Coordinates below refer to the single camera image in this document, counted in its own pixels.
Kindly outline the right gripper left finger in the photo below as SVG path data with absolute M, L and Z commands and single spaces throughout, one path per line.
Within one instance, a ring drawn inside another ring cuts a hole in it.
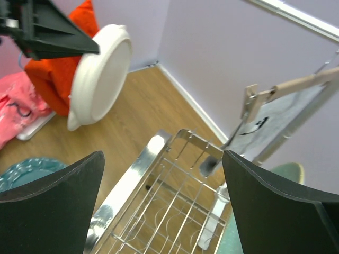
M 1 192 L 1 253 L 82 253 L 104 166 L 96 151 Z

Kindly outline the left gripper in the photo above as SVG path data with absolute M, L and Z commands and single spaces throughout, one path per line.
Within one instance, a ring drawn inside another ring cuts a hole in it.
M 1 1 L 1 36 L 34 60 L 100 53 L 99 45 L 52 1 Z

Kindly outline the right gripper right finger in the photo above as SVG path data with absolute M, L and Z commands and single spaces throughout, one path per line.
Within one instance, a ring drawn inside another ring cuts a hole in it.
M 338 253 L 338 195 L 226 150 L 222 165 L 244 253 Z

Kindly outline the light blue divided tray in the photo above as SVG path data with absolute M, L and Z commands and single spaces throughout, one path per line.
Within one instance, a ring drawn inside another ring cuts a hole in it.
M 298 222 L 307 202 L 301 198 L 304 168 L 298 163 L 263 169 L 247 160 L 224 158 L 231 205 L 216 253 L 283 253 L 300 250 Z

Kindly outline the teal scalloped plate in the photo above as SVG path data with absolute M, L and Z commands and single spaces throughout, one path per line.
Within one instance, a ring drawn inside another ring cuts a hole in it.
M 20 187 L 66 167 L 66 164 L 55 158 L 27 158 L 11 165 L 1 174 L 1 192 Z

